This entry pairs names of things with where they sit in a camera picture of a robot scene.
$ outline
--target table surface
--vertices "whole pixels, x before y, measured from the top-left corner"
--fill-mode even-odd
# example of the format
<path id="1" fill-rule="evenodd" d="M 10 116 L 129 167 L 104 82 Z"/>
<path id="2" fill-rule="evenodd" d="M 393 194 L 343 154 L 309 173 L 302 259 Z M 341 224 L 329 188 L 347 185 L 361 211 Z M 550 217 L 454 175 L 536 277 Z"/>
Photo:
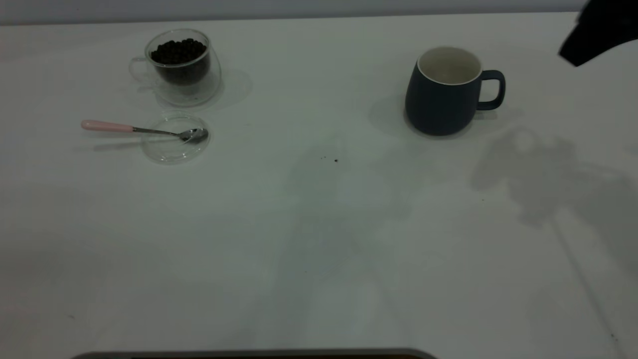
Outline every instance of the table surface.
<path id="1" fill-rule="evenodd" d="M 637 358 L 638 42 L 574 68 L 575 13 L 0 27 L 0 353 L 415 348 Z M 223 90 L 202 156 L 128 134 L 128 74 L 192 27 Z M 419 54 L 476 53 L 505 102 L 414 132 Z M 484 84 L 482 99 L 496 94 Z"/>

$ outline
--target glass cup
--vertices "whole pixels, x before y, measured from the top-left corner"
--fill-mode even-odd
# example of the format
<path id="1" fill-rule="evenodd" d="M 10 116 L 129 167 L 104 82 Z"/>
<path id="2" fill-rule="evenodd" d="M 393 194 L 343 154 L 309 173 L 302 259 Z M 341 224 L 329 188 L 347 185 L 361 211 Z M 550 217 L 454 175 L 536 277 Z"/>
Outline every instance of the glass cup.
<path id="1" fill-rule="evenodd" d="M 177 65 L 164 65 L 151 58 L 151 53 L 159 45 L 187 39 L 199 41 L 206 46 L 200 57 Z M 145 72 L 135 70 L 140 63 L 146 63 Z M 134 79 L 152 87 L 159 97 L 177 106 L 195 106 L 207 101 L 215 95 L 221 83 L 219 59 L 211 41 L 200 31 L 192 29 L 171 30 L 155 36 L 146 45 L 144 56 L 131 59 L 128 70 Z"/>

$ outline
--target dark blue mug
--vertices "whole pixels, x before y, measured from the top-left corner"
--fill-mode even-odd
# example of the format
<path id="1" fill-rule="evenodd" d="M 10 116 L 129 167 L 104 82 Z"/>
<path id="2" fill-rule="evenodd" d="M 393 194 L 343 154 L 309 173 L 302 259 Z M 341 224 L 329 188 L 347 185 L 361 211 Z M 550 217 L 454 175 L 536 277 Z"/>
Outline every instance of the dark blue mug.
<path id="1" fill-rule="evenodd" d="M 498 95 L 479 102 L 481 82 L 498 80 Z M 428 50 L 417 60 L 405 96 L 405 112 L 419 131 L 433 136 L 452 135 L 467 126 L 476 110 L 493 110 L 505 98 L 505 76 L 483 71 L 479 59 L 455 47 Z"/>

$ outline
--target spoon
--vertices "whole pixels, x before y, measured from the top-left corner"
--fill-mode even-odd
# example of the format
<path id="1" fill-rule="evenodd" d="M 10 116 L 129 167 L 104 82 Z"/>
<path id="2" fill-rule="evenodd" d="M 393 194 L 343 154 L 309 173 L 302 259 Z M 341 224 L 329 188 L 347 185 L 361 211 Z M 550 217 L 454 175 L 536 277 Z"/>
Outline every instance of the spoon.
<path id="1" fill-rule="evenodd" d="M 192 128 L 179 134 L 173 132 L 150 130 L 148 128 L 133 127 L 131 125 L 122 125 L 120 123 L 93 121 L 85 119 L 82 121 L 82 128 L 89 131 L 106 131 L 106 132 L 142 132 L 145 134 L 160 134 L 179 137 L 180 140 L 190 143 L 199 143 L 208 137 L 208 130 L 205 128 Z"/>

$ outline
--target mug rim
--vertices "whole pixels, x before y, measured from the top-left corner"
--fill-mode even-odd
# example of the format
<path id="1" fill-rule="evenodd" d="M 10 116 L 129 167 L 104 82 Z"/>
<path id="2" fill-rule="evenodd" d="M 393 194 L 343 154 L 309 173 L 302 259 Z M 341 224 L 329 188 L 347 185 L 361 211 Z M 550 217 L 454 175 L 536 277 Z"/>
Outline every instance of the mug rim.
<path id="1" fill-rule="evenodd" d="M 198 33 L 199 35 L 203 36 L 203 38 L 206 39 L 206 42 L 208 43 L 208 46 L 206 46 L 206 50 L 204 51 L 203 54 L 201 54 L 198 58 L 188 61 L 187 63 L 183 63 L 183 64 L 175 64 L 175 65 L 167 65 L 167 64 L 162 64 L 159 62 L 156 62 L 155 60 L 151 59 L 151 53 L 149 52 L 149 47 L 151 46 L 151 44 L 153 43 L 153 41 L 157 40 L 159 37 L 162 37 L 166 34 L 169 33 L 176 33 L 178 31 L 190 31 L 192 33 Z M 194 63 L 196 63 L 197 61 L 203 59 L 206 55 L 208 55 L 208 53 L 211 51 L 211 39 L 208 38 L 208 36 L 206 36 L 205 33 L 201 32 L 201 31 L 197 31 L 195 29 L 174 29 L 174 30 L 168 30 L 168 31 L 164 31 L 163 33 L 155 36 L 154 38 L 151 39 L 151 41 L 149 41 L 149 43 L 146 44 L 146 47 L 144 48 L 144 57 L 146 57 L 146 60 L 148 62 L 150 62 L 151 64 L 153 64 L 153 66 L 157 66 L 157 67 L 163 67 L 163 68 L 178 68 L 178 67 L 184 67 L 184 66 L 188 66 L 188 65 L 192 65 Z"/>
<path id="2" fill-rule="evenodd" d="M 432 52 L 434 50 L 441 50 L 441 49 L 452 49 L 452 50 L 456 50 L 456 51 L 459 51 L 459 52 L 463 52 L 463 53 L 465 53 L 467 55 L 470 55 L 470 57 L 472 57 L 478 63 L 478 70 L 479 71 L 478 71 L 477 75 L 474 76 L 472 78 L 472 80 L 468 80 L 466 82 L 462 82 L 462 83 L 459 83 L 459 84 L 450 84 L 450 83 L 446 83 L 446 82 L 440 82 L 440 81 L 434 80 L 430 76 L 426 75 L 423 72 L 423 70 L 421 70 L 421 63 L 420 63 L 421 62 L 421 58 L 424 57 L 428 52 Z M 421 73 L 421 75 L 423 75 L 423 77 L 425 77 L 426 79 L 428 79 L 428 80 L 430 80 L 432 82 L 435 82 L 437 84 L 441 84 L 441 85 L 444 85 L 444 86 L 462 86 L 462 85 L 467 85 L 467 84 L 471 83 L 472 81 L 475 81 L 477 78 L 480 77 L 481 73 L 483 73 L 483 64 L 480 62 L 480 59 L 479 59 L 478 56 L 476 56 L 475 54 L 473 54 L 470 51 L 467 51 L 465 49 L 462 49 L 460 47 L 455 47 L 455 46 L 437 46 L 437 47 L 433 47 L 431 49 L 427 49 L 424 53 L 419 55 L 419 57 L 417 58 L 417 68 L 419 69 L 419 72 Z"/>

